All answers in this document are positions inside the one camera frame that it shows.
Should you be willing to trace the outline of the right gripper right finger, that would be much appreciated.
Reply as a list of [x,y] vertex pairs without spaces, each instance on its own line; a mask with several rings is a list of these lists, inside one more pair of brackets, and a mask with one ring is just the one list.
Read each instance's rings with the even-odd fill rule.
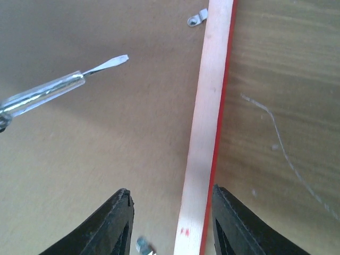
[[308,255],[217,184],[212,189],[212,224],[218,255]]

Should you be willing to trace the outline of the red picture frame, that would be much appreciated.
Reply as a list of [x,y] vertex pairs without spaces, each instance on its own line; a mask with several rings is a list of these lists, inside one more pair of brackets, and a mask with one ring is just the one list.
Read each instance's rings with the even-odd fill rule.
[[237,1],[209,1],[174,254],[204,254]]

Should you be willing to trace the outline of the small screwdriver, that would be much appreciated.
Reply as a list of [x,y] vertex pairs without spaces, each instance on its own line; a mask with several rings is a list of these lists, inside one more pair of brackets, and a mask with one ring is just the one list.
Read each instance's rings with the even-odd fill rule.
[[15,117],[78,88],[85,84],[87,77],[100,71],[119,66],[128,60],[128,55],[116,56],[86,72],[73,72],[2,101],[1,132],[5,131]]

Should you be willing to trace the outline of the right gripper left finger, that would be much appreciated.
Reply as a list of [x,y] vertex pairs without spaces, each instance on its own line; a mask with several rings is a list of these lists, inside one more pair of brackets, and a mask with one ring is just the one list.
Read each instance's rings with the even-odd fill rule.
[[71,233],[42,254],[129,254],[134,203],[127,189],[119,189]]

